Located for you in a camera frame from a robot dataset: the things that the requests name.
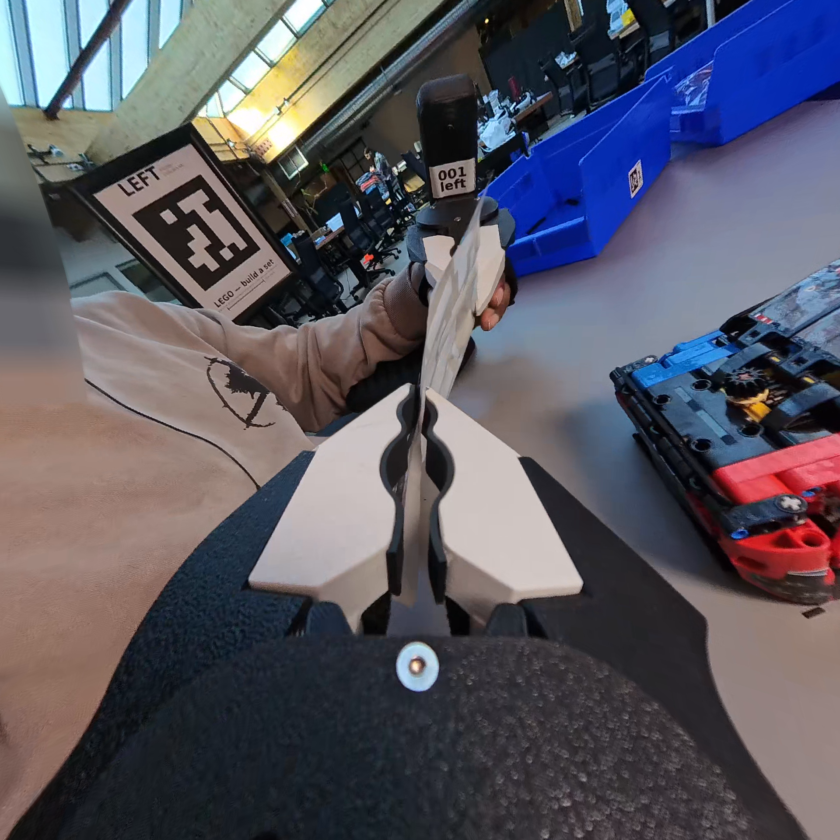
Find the clear plastic bag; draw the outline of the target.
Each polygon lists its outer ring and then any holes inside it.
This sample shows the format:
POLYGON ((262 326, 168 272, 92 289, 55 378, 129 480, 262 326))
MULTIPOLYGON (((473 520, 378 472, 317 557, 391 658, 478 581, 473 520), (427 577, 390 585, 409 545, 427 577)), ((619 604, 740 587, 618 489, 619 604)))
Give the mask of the clear plastic bag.
POLYGON ((707 95, 713 60, 694 70, 674 87, 669 132, 675 142, 698 142, 707 130, 707 95))

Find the person's beige sweatshirt torso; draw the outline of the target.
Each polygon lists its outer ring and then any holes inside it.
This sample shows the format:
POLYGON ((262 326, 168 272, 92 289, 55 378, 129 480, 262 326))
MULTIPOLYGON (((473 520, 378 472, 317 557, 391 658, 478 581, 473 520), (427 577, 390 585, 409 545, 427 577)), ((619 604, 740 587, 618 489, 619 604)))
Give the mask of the person's beige sweatshirt torso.
POLYGON ((93 719, 193 548, 280 468, 291 417, 245 352, 294 372, 312 332, 109 292, 72 304, 81 402, 2 406, 2 835, 93 719), (237 366, 245 375, 231 371, 237 366))

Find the person's left forearm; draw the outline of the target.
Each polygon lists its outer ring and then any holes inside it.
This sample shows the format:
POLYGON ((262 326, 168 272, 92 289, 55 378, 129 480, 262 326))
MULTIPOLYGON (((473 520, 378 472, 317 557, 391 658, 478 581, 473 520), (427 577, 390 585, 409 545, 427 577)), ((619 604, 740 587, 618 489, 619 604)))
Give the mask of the person's left forearm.
POLYGON ((412 263, 347 313, 273 330, 221 327, 223 354, 268 386, 300 428, 314 433, 343 414, 351 387, 425 338, 424 268, 412 263))

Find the lego race car model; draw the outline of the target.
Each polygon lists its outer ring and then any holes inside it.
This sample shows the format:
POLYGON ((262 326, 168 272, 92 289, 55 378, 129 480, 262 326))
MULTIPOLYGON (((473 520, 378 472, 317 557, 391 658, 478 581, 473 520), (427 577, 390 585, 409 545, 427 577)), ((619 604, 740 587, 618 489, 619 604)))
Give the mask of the lego race car model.
POLYGON ((839 262, 610 374, 634 438, 738 576, 838 599, 839 262))

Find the lego sticker sheet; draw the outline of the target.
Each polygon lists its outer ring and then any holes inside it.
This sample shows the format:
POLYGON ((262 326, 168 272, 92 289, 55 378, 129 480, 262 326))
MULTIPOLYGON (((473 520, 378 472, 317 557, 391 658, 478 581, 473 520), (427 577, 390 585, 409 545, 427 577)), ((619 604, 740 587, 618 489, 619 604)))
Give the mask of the lego sticker sheet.
POLYGON ((426 409, 431 403, 427 391, 432 389, 441 396, 451 392, 476 325, 473 305, 479 226, 480 211, 476 210, 443 278, 428 296, 422 364, 413 398, 415 418, 409 427, 406 475, 402 481, 405 563, 402 594, 396 601, 405 607, 413 607, 417 602, 430 542, 433 499, 426 497, 430 479, 426 469, 428 443, 423 435, 426 409))

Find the row of black office chairs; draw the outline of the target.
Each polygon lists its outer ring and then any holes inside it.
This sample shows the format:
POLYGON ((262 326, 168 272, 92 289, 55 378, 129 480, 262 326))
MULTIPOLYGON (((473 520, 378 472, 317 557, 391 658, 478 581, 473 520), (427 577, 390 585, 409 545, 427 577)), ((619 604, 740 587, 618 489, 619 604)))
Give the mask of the row of black office chairs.
POLYGON ((376 281, 396 274, 387 262, 401 258, 405 228, 375 190, 356 197, 343 183, 321 194, 314 211, 321 227, 294 234, 288 245, 314 311, 346 312, 376 281))

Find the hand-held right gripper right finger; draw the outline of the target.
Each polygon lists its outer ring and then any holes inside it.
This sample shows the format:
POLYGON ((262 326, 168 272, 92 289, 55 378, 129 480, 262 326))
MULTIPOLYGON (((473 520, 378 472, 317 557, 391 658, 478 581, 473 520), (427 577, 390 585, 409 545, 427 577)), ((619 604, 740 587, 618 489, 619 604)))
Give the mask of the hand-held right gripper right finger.
POLYGON ((486 625, 503 603, 579 595, 583 580, 518 453, 433 389, 425 392, 435 602, 486 625))

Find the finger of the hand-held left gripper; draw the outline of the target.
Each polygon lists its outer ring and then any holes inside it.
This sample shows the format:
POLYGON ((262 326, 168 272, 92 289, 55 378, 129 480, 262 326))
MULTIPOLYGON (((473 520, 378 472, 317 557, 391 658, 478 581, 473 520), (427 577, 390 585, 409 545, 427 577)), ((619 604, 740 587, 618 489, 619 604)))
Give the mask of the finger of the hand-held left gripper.
POLYGON ((423 238, 424 269, 429 286, 436 286, 443 278, 456 248, 454 239, 449 236, 426 236, 423 238))
POLYGON ((501 246, 498 226, 478 227, 478 251, 475 261, 476 283, 473 313, 481 315, 490 304, 505 272, 506 254, 501 246))

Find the black framed marker sign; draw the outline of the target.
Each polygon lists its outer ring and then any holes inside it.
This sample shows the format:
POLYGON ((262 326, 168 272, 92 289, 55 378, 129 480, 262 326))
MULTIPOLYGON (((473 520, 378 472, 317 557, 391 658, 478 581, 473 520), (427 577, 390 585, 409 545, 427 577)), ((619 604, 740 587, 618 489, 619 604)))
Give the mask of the black framed marker sign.
POLYGON ((296 273, 190 123, 87 172, 70 189, 187 307, 242 322, 296 273))

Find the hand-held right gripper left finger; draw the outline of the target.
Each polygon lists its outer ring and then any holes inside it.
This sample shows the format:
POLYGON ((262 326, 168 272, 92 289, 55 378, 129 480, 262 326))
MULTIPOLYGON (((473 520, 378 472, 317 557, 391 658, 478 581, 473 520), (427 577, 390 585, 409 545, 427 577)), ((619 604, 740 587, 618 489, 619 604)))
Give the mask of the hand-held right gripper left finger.
POLYGON ((406 475, 418 393, 404 385, 314 451, 248 584, 331 602, 351 629, 403 580, 406 475))

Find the person's left hand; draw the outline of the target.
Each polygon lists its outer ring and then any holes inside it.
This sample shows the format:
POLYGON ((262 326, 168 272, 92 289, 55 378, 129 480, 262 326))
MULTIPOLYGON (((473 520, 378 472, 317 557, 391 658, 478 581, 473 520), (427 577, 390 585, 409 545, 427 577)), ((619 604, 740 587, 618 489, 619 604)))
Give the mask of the person's left hand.
POLYGON ((486 308, 476 317, 476 327, 483 332, 493 330, 510 305, 511 289, 505 280, 500 280, 486 308))

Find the blue bin with tag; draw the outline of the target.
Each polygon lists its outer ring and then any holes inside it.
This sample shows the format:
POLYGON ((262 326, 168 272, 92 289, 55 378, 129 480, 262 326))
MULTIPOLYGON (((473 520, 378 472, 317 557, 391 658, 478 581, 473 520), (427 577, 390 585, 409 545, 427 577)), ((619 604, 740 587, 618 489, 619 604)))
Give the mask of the blue bin with tag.
POLYGON ((531 147, 489 184, 519 278, 598 256, 670 159, 671 88, 645 82, 531 147))

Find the dark roof beam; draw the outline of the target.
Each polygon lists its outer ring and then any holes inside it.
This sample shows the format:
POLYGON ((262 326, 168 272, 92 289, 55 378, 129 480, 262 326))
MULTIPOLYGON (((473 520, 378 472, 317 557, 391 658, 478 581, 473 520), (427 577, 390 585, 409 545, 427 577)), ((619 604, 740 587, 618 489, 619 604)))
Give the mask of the dark roof beam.
POLYGON ((108 6, 108 10, 99 22, 97 28, 80 51, 78 57, 71 65, 66 77, 60 83, 56 93, 49 101, 46 108, 43 108, 43 113, 47 120, 55 121, 64 106, 65 100, 79 85, 84 72, 89 67, 90 63, 96 57, 100 48, 110 38, 113 30, 121 22, 121 18, 126 8, 131 4, 131 1, 113 1, 108 6))

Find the blue plastic bin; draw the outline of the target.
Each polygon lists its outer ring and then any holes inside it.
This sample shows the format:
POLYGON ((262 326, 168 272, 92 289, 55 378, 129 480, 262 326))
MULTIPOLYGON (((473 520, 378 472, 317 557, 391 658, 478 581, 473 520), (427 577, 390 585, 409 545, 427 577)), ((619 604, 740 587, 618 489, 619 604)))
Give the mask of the blue plastic bin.
POLYGON ((838 83, 838 41, 838 2, 779 7, 717 48, 707 130, 698 142, 673 142, 726 144, 838 83))
POLYGON ((669 53, 647 69, 644 81, 664 77, 672 85, 709 64, 716 50, 744 29, 772 14, 786 1, 749 1, 697 37, 669 53))

